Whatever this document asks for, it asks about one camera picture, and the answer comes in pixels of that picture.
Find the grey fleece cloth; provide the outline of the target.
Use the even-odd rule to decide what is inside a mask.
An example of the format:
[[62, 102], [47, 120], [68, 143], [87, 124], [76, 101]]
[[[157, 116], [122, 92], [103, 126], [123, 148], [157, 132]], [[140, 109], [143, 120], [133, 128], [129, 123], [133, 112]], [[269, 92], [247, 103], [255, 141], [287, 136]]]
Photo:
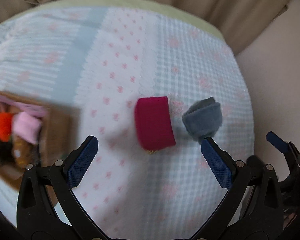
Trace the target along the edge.
[[182, 121], [190, 137], [200, 144], [214, 137], [222, 126], [221, 104], [213, 97], [197, 101], [183, 114]]

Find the light pink cloth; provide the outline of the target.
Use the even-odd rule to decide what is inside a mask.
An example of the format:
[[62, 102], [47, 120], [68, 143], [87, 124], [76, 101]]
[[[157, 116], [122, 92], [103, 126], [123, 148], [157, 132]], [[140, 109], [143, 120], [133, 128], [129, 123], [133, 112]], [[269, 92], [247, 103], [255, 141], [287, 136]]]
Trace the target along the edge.
[[13, 117], [12, 134], [20, 137], [29, 144], [36, 145], [39, 140], [39, 133], [42, 121], [26, 112], [20, 112]]

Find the orange pompom toy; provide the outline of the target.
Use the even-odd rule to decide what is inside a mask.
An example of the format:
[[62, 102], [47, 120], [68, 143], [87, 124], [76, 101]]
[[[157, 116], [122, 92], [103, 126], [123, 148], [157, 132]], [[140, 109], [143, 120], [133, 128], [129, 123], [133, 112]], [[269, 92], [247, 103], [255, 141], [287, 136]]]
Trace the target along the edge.
[[9, 142], [12, 135], [12, 121], [12, 113], [0, 113], [0, 141]]

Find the cardboard box with pink lining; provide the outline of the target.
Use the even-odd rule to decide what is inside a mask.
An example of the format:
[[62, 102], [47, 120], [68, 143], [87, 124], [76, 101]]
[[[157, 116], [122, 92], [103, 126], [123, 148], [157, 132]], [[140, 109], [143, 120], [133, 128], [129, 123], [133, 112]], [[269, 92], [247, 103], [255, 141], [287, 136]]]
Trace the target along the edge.
[[69, 149], [72, 123], [58, 105], [0, 91], [0, 178], [19, 190], [26, 165], [52, 165]]

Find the blue pink patterned bedspread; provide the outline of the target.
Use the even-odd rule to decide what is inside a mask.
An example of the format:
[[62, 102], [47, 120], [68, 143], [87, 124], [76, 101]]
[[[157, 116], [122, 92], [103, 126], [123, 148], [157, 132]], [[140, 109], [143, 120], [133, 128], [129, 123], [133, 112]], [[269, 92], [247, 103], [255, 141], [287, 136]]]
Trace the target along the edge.
[[[78, 109], [74, 145], [98, 154], [74, 194], [111, 238], [191, 237], [225, 194], [182, 116], [221, 104], [215, 142], [234, 159], [254, 152], [250, 96], [225, 42], [151, 11], [78, 7], [28, 13], [0, 25], [0, 90]], [[166, 96], [176, 145], [154, 154], [136, 138], [139, 98]]]

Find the green mattress sheet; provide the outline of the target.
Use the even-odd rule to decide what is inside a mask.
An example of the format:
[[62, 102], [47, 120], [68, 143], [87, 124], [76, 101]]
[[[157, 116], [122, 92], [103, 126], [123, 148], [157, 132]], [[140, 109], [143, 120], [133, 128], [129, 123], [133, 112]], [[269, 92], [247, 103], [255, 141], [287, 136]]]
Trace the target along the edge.
[[120, 7], [148, 10], [170, 18], [181, 20], [195, 26], [198, 29], [210, 33], [222, 41], [225, 40], [218, 28], [209, 22], [170, 5], [160, 4], [150, 0], [55, 0], [39, 5], [31, 5], [21, 1], [0, 0], [0, 24], [34, 11], [69, 7]]

